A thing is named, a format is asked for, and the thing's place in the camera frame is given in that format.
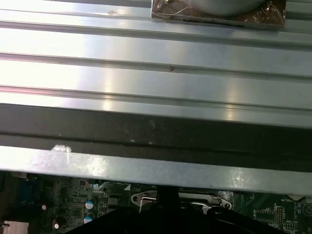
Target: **ridged metal surface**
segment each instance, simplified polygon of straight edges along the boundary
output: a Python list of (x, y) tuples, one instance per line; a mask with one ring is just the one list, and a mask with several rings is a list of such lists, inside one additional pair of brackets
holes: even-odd
[(0, 3), (2, 103), (312, 127), (312, 1), (281, 32), (150, 9)]

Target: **electronic component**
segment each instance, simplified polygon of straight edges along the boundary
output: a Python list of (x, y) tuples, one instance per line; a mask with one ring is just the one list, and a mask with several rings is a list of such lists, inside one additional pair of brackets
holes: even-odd
[(88, 213), (87, 215), (86, 215), (86, 217), (83, 219), (83, 223), (84, 224), (86, 224), (86, 223), (88, 223), (88, 222), (91, 222), (92, 220), (94, 220), (95, 219), (95, 214), (94, 213)]
[[(42, 228), (39, 234), (53, 234), (56, 227), (58, 233), (66, 233), (119, 207), (130, 206), (138, 211), (148, 210), (156, 199), (157, 188), (151, 185), (100, 181), (100, 189), (95, 190), (87, 179), (45, 175), (38, 177), (36, 183), (43, 178), (44, 181), (53, 182), (53, 190), (49, 187), (53, 206), (49, 209), (49, 202), (38, 204), (41, 214), (46, 215), (42, 220), (42, 226), (46, 228)], [(36, 197), (42, 194), (40, 190), (47, 191), (47, 187), (38, 186)], [(309, 197), (293, 200), (287, 195), (185, 188), (179, 189), (179, 196), (182, 203), (191, 203), (197, 211), (202, 211), (204, 214), (211, 206), (222, 206), (285, 232), (308, 234), (309, 230), (312, 230), (312, 199)], [(31, 202), (35, 199), (28, 197), (27, 201)], [(43, 210), (42, 205), (46, 205), (47, 209)]]
[(85, 204), (85, 207), (88, 209), (88, 210), (91, 210), (91, 209), (93, 209), (94, 208), (94, 206), (96, 205), (96, 200), (95, 200), (95, 198), (90, 198), (90, 199), (88, 199), (88, 201), (86, 202), (86, 204)]
[(110, 195), (108, 197), (108, 206), (117, 206), (120, 200), (120, 195)]
[(52, 229), (60, 229), (66, 226), (67, 219), (64, 217), (55, 217), (52, 221)]

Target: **metal groove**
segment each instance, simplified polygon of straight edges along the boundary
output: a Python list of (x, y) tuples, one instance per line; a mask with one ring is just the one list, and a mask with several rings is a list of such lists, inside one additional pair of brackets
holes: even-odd
[(312, 116), (310, 110), (285, 108), (274, 106), (257, 106), (250, 104), (238, 103), (225, 103), (213, 102), (202, 100), (187, 100), (166, 97), (151, 97), (151, 96), (136, 96), (136, 95), (123, 95), (123, 94), (106, 94), (95, 93), (78, 90), (61, 90), (61, 89), (43, 89), (43, 88), (30, 88), (30, 87), (16, 87), (0, 85), (0, 92), (12, 94), (29, 94), (37, 96), (50, 96), (50, 97), (64, 97), (76, 99), (96, 99), (96, 100), (110, 100), (110, 101), (123, 101), (123, 102), (136, 102), (156, 105), (168, 106), (183, 106), (183, 107), (197, 107), (197, 108), (230, 108), (233, 110), (246, 110), (257, 112), (275, 112), (280, 114), (299, 114), (302, 116)]
[(66, 25), (47, 25), (37, 23), (25, 22), (6, 22), (0, 21), (0, 27), (11, 29), (25, 29), (25, 30), (40, 30), (50, 32), (65, 32), (76, 34), (89, 34), (89, 35), (104, 35), (114, 37), (132, 37), (144, 39), (162, 39), (162, 40), (175, 40), (186, 42), (199, 42), (199, 43), (214, 43), (224, 45), (238, 45), (247, 47), (259, 48), (273, 48), (280, 50), (295, 50), (295, 51), (312, 51), (312, 43), (294, 43), (287, 41), (264, 41), (264, 40), (250, 40), (243, 38), (223, 38), (223, 37), (208, 37), (202, 35), (188, 35), (183, 36), (179, 33), (167, 32), (149, 32), (139, 30), (120, 30), (112, 28), (90, 28), (81, 26), (66, 26)]
[(83, 59), (83, 58), (66, 58), (66, 57), (53, 57), (53, 56), (34, 56), (23, 54), (5, 54), (0, 53), (1, 60), (12, 61), (27, 61), (27, 62), (43, 62), (43, 63), (56, 63), (78, 66), (94, 66), (94, 67), (109, 67), (109, 68), (122, 68), (134, 69), (143, 71), (159, 71), (179, 74), (193, 74), (193, 75), (210, 75), (210, 76), (223, 76), (233, 78), (250, 78), (260, 80), (275, 80), (295, 83), (312, 83), (312, 79), (307, 76), (294, 76), (277, 73), (257, 73), (247, 71), (235, 71), (214, 69), (197, 66), (179, 66), (174, 64), (160, 64), (160, 63), (142, 63), (132, 61), (114, 61), (114, 60), (100, 60), (100, 59)]
[[(0, 33), (2, 35), (0, 52), (2, 53), (166, 63), (312, 76), (310, 70), (312, 61), (309, 51), (4, 28), (0, 29)], [(86, 44), (95, 44), (96, 46), (86, 49)]]

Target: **capacitor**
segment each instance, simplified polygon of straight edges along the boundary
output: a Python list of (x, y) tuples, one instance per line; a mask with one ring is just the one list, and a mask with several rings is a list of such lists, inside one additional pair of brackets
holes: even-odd
[(60, 229), (66, 226), (67, 219), (64, 217), (55, 217), (52, 221), (52, 228), (53, 229)]
[(89, 223), (96, 218), (94, 213), (88, 213), (87, 216), (83, 219), (83, 223)]
[(91, 210), (94, 208), (94, 206), (96, 205), (96, 200), (92, 197), (90, 199), (88, 199), (88, 201), (86, 202), (85, 204), (85, 207), (88, 209), (88, 210)]

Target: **black plastic part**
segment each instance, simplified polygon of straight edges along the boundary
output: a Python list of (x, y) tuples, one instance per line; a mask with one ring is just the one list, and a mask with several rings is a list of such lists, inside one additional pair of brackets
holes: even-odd
[(220, 233), (240, 234), (282, 234), (283, 232), (265, 225), (257, 220), (248, 218), (223, 207), (213, 207), (207, 211), (207, 219), (211, 222), (212, 230)]
[(312, 172), (311, 129), (0, 104), (0, 145)]

